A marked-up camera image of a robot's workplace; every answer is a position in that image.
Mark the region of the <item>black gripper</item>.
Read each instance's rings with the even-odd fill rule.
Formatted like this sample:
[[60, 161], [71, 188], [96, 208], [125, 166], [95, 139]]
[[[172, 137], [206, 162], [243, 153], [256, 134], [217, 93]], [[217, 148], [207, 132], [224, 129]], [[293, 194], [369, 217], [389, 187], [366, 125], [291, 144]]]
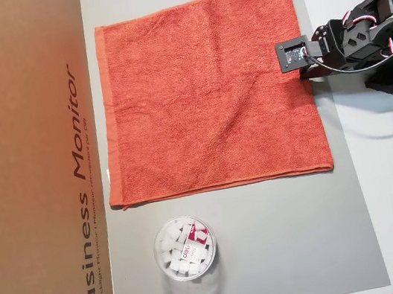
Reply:
[[[341, 35], [342, 29], [338, 19], [331, 19], [326, 25], [317, 27], [309, 43], [311, 57], [322, 59], [322, 63], [332, 68], [343, 67], [345, 56]], [[321, 66], [308, 65], [301, 68], [299, 73], [301, 80], [308, 80], [322, 77], [325, 71]]]

